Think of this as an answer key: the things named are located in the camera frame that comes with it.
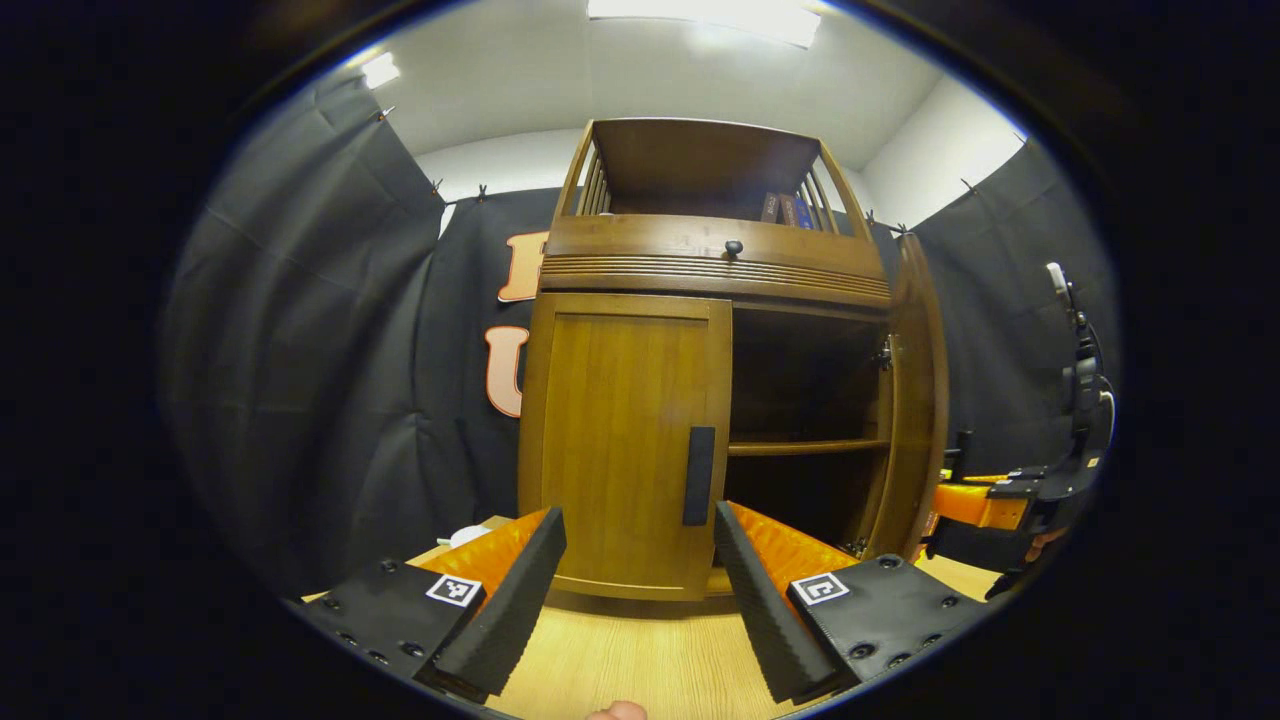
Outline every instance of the open cabinet door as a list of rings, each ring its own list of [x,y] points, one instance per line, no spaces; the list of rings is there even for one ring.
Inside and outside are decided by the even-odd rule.
[[[933,503],[947,439],[947,348],[942,311],[920,241],[897,240],[890,306],[893,415],[888,469],[864,557],[913,557]]]

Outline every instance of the orange letter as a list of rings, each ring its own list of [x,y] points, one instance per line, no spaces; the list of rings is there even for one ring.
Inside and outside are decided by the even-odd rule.
[[[548,232],[513,234],[507,238],[511,249],[511,269],[507,270],[507,284],[498,291],[498,300],[520,302],[532,300],[538,295],[538,273],[543,268],[543,249],[547,247]]]
[[[520,369],[520,347],[529,340],[529,331],[512,325],[498,325],[484,333],[489,343],[489,369],[485,373],[485,392],[489,402],[503,415],[520,416],[520,388],[516,372]]]

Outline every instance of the fingertip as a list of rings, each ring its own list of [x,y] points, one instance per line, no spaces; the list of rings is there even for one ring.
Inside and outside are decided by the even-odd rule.
[[[609,715],[616,720],[649,720],[649,714],[645,712],[644,707],[626,700],[613,701],[609,705]]]

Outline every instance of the white wall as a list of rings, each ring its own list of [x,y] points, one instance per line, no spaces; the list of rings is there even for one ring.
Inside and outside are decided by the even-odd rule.
[[[943,76],[863,168],[876,219],[915,227],[968,192],[961,178],[978,184],[1018,152],[1025,137],[986,99]]]
[[[480,184],[489,193],[561,187],[582,137],[581,128],[509,135],[419,155],[419,167],[442,179],[445,200],[472,197]],[[951,77],[938,85],[897,133],[863,168],[841,168],[863,211],[906,227],[946,208],[972,184],[989,176],[1023,146],[1027,133],[984,97]],[[833,209],[844,204],[818,164]],[[445,209],[442,229],[453,206]]]
[[[456,145],[419,155],[415,160],[426,177],[433,181],[443,179],[440,196],[451,201],[479,195],[481,184],[488,195],[562,187],[580,140],[582,128],[529,132]],[[863,177],[849,168],[841,170],[863,211],[873,208],[872,191]],[[844,211],[845,205],[836,195],[822,163],[818,164],[818,177],[824,183],[832,209]],[[444,232],[452,217],[453,206],[449,205],[444,209],[440,232]]]

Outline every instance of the wooden cabinet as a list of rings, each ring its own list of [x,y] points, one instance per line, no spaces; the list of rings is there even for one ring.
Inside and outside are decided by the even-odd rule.
[[[818,164],[851,232],[836,227]],[[814,227],[760,222],[765,192],[806,205]],[[721,498],[850,552],[911,552],[942,464],[946,352],[914,236],[900,252],[890,293],[815,138],[589,124],[548,237],[524,377],[520,511],[564,510],[557,587],[727,591],[712,541]]]

